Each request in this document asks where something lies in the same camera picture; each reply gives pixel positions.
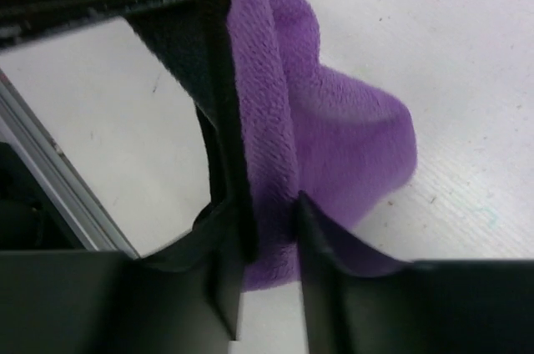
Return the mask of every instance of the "textured fabric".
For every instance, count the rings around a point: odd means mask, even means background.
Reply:
[[[319,63],[305,0],[232,0],[228,16],[260,258],[246,288],[298,276],[291,203],[300,190],[353,227],[416,167],[407,108]]]

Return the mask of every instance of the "white floor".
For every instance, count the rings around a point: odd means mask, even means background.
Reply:
[[[324,62],[402,98],[418,133],[416,176],[356,234],[405,259],[534,257],[534,0],[310,1]],[[142,253],[190,227],[208,199],[192,105],[125,23],[0,68]],[[298,285],[245,295],[250,352],[305,353]]]

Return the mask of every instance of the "purple fabric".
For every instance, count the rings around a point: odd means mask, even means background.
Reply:
[[[259,223],[245,281],[254,290],[298,276],[290,207],[300,190],[349,229],[411,177],[416,139],[399,100],[320,65],[305,0],[232,0],[227,25]]]

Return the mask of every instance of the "white speckled floor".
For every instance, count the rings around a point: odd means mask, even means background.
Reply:
[[[406,259],[534,257],[534,0],[310,1],[325,63],[401,97],[418,134],[415,178],[355,232]],[[190,227],[208,199],[193,107],[125,23],[0,68],[142,253]],[[234,354],[305,352],[298,285],[246,295],[243,322]]]

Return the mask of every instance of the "purple cloth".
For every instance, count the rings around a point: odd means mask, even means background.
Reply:
[[[254,290],[298,276],[290,211],[300,190],[350,229],[411,177],[416,138],[399,100],[320,65],[305,0],[232,0],[227,25],[259,224],[245,280]]]

